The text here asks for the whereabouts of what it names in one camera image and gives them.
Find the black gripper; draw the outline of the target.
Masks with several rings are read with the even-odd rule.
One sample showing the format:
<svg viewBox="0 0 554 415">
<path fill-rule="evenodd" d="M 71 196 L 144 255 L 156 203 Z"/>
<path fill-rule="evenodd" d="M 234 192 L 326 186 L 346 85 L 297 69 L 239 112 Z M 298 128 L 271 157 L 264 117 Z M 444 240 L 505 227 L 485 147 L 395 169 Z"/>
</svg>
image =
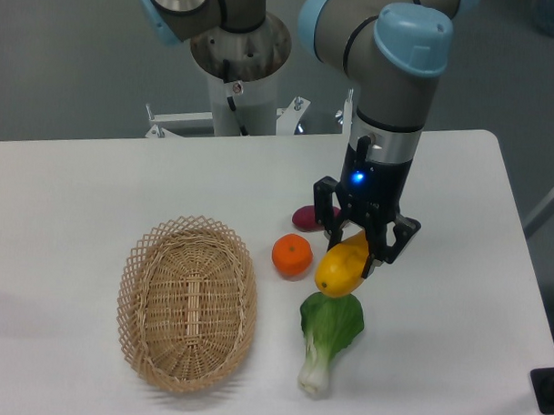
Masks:
<svg viewBox="0 0 554 415">
<path fill-rule="evenodd" d="M 411 163 L 373 161 L 368 145 L 358 144 L 348 147 L 339 181 L 327 176 L 313 186 L 314 217 L 325 230 L 328 249 L 341 242 L 348 221 L 364 229 L 368 257 L 362 278 L 384 263 L 393 264 L 421 229 L 419 221 L 400 215 Z M 389 224 L 393 224 L 393 245 L 387 243 Z"/>
</svg>

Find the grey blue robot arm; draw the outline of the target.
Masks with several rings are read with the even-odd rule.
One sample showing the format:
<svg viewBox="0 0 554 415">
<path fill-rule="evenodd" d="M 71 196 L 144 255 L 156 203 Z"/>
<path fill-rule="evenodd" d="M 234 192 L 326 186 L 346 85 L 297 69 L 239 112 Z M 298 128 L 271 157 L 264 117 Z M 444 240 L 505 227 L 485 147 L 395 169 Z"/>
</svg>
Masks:
<svg viewBox="0 0 554 415">
<path fill-rule="evenodd" d="M 139 0 L 161 40 L 190 44 L 214 86 L 218 136 L 272 135 L 276 97 L 262 84 L 291 52 L 291 36 L 266 0 Z M 318 61 L 360 89 L 346 125 L 340 179 L 314 189 L 316 222 L 330 246 L 347 223 L 363 228 L 362 277 L 392 263 L 419 231 L 399 201 L 440 76 L 448 64 L 453 18 L 478 0 L 306 0 L 297 36 Z"/>
</svg>

